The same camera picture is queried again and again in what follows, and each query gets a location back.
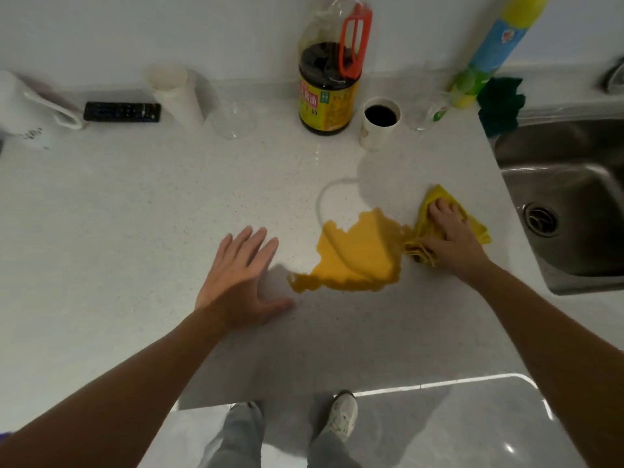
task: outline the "white countertop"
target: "white countertop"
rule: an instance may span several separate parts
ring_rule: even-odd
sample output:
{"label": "white countertop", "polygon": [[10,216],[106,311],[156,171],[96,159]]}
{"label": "white countertop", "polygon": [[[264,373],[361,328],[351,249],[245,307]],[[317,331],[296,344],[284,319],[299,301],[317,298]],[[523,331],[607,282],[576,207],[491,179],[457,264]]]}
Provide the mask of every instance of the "white countertop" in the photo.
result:
{"label": "white countertop", "polygon": [[[624,347],[624,291],[546,289],[476,110],[451,111],[425,134],[399,125],[385,151],[367,154],[357,116],[325,138],[301,126],[292,102],[256,108],[258,128],[240,140],[209,121],[188,135],[164,115],[157,125],[89,125],[54,151],[5,145],[0,432],[171,330],[226,233],[251,223],[278,236],[263,290],[291,294],[286,274],[316,265],[322,222],[347,228],[379,206],[413,223],[436,183],[489,227],[493,260]],[[401,281],[381,292],[295,298],[291,314],[218,346],[180,407],[526,372],[479,295],[407,258]]]}

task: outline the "remote control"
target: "remote control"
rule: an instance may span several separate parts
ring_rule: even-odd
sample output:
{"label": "remote control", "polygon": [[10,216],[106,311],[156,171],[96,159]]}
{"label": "remote control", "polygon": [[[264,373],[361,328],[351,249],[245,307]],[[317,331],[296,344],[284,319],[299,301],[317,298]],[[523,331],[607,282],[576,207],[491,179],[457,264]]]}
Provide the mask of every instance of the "remote control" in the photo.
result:
{"label": "remote control", "polygon": [[157,123],[160,103],[88,101],[83,118],[88,122]]}

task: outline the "hand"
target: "hand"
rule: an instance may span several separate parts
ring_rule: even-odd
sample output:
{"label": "hand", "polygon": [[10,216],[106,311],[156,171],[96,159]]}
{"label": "hand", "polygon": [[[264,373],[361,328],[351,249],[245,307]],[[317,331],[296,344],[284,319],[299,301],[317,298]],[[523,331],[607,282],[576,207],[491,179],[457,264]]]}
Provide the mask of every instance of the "hand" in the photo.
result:
{"label": "hand", "polygon": [[267,229],[252,233],[246,227],[234,240],[232,235],[223,238],[195,303],[196,311],[215,317],[225,332],[266,321],[294,306],[292,299],[259,300],[258,282],[275,256],[278,240],[271,238],[260,249]]}
{"label": "hand", "polygon": [[435,236],[426,236],[420,241],[432,250],[440,264],[466,283],[478,275],[482,269],[491,264],[483,247],[472,233],[468,222],[453,204],[439,198],[429,205],[429,213],[438,225],[444,230],[446,239]]}

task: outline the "gray pants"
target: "gray pants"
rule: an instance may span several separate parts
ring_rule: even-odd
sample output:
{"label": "gray pants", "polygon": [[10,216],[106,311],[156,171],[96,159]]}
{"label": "gray pants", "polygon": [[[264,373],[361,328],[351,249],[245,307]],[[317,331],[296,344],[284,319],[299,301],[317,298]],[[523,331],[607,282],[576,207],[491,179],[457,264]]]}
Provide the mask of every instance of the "gray pants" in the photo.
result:
{"label": "gray pants", "polygon": [[[221,446],[199,468],[260,468],[265,420],[255,404],[237,404],[225,417]],[[308,468],[361,468],[333,433],[319,435],[310,445]]]}

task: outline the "orange handle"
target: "orange handle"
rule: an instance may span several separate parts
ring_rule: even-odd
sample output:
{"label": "orange handle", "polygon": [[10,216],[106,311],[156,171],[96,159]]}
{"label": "orange handle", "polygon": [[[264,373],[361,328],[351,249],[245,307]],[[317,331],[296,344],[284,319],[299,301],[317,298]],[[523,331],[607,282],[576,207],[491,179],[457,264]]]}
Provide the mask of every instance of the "orange handle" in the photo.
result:
{"label": "orange handle", "polygon": [[[353,38],[351,39],[351,57],[353,58],[353,63],[349,66],[348,69],[345,69],[345,38],[347,36],[347,25],[349,22],[353,21]],[[359,49],[355,52],[355,44],[358,38],[358,24],[362,22],[362,38],[359,41]],[[345,19],[343,23],[343,32],[340,35],[340,52],[338,55],[338,66],[340,68],[340,74],[343,77],[356,79],[362,74],[362,66],[364,64],[364,55],[366,54],[366,47],[368,46],[368,37],[371,33],[371,25],[372,23],[372,11],[366,5],[358,3],[355,5],[353,9],[353,13],[351,13],[347,19]]]}

